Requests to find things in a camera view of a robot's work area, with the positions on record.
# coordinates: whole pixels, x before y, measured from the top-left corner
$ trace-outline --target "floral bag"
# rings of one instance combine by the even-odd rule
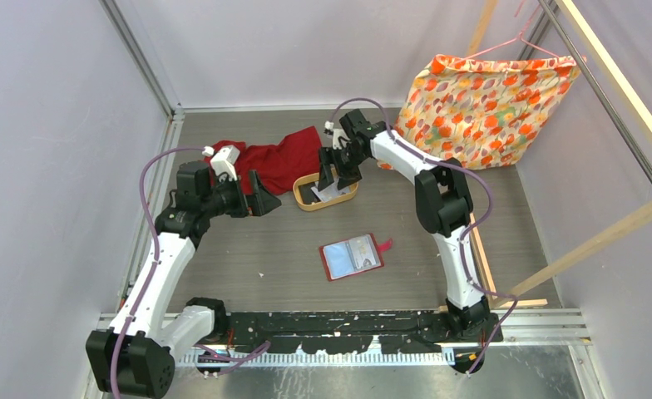
[[[493,62],[438,55],[414,80],[395,129],[468,169],[513,165],[579,74],[571,57]]]

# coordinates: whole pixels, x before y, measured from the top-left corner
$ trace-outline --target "wooden basket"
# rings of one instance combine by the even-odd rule
[[[331,171],[333,172],[333,175],[336,175],[336,169],[331,168]],[[352,199],[355,196],[356,191],[358,191],[358,182],[353,183],[350,185],[350,192],[344,195],[340,195],[336,197],[335,199],[331,199],[329,202],[316,202],[313,204],[305,204],[304,200],[302,199],[301,193],[299,193],[299,187],[301,185],[307,185],[309,183],[313,183],[315,181],[319,181],[319,174],[318,173],[313,173],[311,175],[306,175],[302,176],[297,179],[297,181],[294,182],[294,185],[292,186],[292,191],[294,192],[294,197],[297,199],[297,205],[307,211],[307,212],[312,212],[315,210],[319,210],[322,208],[325,208],[330,205],[336,205],[340,204],[342,202],[348,201]]]

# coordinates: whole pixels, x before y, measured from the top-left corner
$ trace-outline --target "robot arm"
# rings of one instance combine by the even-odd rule
[[[232,160],[219,157],[224,166]],[[228,177],[211,174],[204,161],[183,164],[176,174],[175,204],[167,206],[155,221],[159,234],[160,259],[152,271],[151,249],[135,289],[107,330],[92,331],[86,340],[86,353],[96,383],[111,391],[111,356],[131,310],[135,317],[122,341],[118,357],[117,381],[121,393],[140,397],[163,397],[169,390],[178,359],[204,337],[225,333],[228,318],[222,301],[193,298],[179,317],[162,327],[167,305],[181,273],[194,256],[210,219],[222,214],[234,218],[262,216],[281,205],[268,192],[257,173],[250,172],[253,194],[245,195],[231,168],[221,169]],[[150,280],[144,295],[141,288]]]
[[[447,280],[447,305],[452,327],[470,333],[483,324],[490,315],[487,299],[467,281],[459,252],[462,231],[470,224],[473,210],[471,195],[465,175],[443,166],[425,163],[423,153],[416,146],[401,142],[409,147],[403,149],[389,136],[384,122],[371,124],[360,110],[347,113],[340,120],[343,132],[348,138],[334,136],[334,146],[324,147],[319,152],[321,169],[319,189],[334,182],[331,164],[338,174],[338,188],[341,189],[361,179],[358,166],[367,158],[387,162],[393,169],[414,184],[417,203],[417,217],[422,227],[432,235],[441,253]],[[458,161],[444,161],[460,166]],[[463,248],[467,264],[473,265],[470,239],[464,239]],[[473,282],[477,275],[471,272]]]

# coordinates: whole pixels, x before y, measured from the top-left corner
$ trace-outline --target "pink hanger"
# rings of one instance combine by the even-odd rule
[[[522,6],[524,5],[525,1],[526,1],[526,0],[522,0],[522,1],[520,2],[520,6],[517,8],[517,12],[515,12],[515,17],[517,17],[517,16],[520,14],[520,10],[522,10]],[[559,56],[557,56],[557,55],[554,54],[553,52],[549,52],[549,51],[547,51],[547,50],[544,50],[544,49],[541,48],[541,47],[538,47],[538,46],[536,46],[536,45],[534,45],[534,44],[532,44],[532,43],[529,43],[529,42],[524,38],[524,34],[525,34],[526,30],[529,29],[529,26],[531,25],[531,21],[532,21],[532,19],[534,19],[534,16],[536,15],[536,13],[539,11],[540,8],[541,8],[541,6],[536,6],[536,8],[534,9],[534,12],[531,14],[531,16],[529,17],[529,19],[527,20],[525,26],[522,28],[522,30],[521,30],[519,33],[517,33],[517,36],[515,36],[515,37],[512,38],[511,40],[508,40],[507,42],[504,42],[504,43],[500,43],[500,44],[498,44],[497,46],[490,47],[490,48],[488,48],[488,49],[486,49],[486,50],[483,50],[483,51],[478,52],[478,53],[476,53],[476,54],[473,54],[473,55],[471,55],[471,56],[465,57],[465,58],[463,58],[463,59],[464,59],[464,60],[468,60],[468,59],[471,59],[471,58],[475,58],[475,57],[478,57],[478,56],[480,56],[480,55],[482,55],[482,54],[485,54],[486,52],[491,52],[491,51],[493,51],[493,50],[495,50],[495,49],[497,49],[497,48],[507,46],[508,44],[512,44],[512,43],[517,42],[517,41],[523,42],[523,43],[525,43],[525,44],[528,45],[528,46],[532,46],[532,47],[534,47],[536,50],[539,50],[540,52],[545,52],[546,54],[549,54],[549,55],[552,56],[552,57],[559,58]]]

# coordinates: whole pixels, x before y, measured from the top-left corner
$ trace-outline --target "red cloth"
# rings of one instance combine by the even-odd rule
[[[242,179],[240,185],[245,194],[253,192],[248,175],[251,170],[257,170],[264,187],[274,195],[291,191],[298,178],[319,172],[321,139],[313,126],[287,135],[277,145],[247,146],[244,141],[222,140],[213,148],[218,151],[226,145],[235,145],[240,150],[235,173]]]

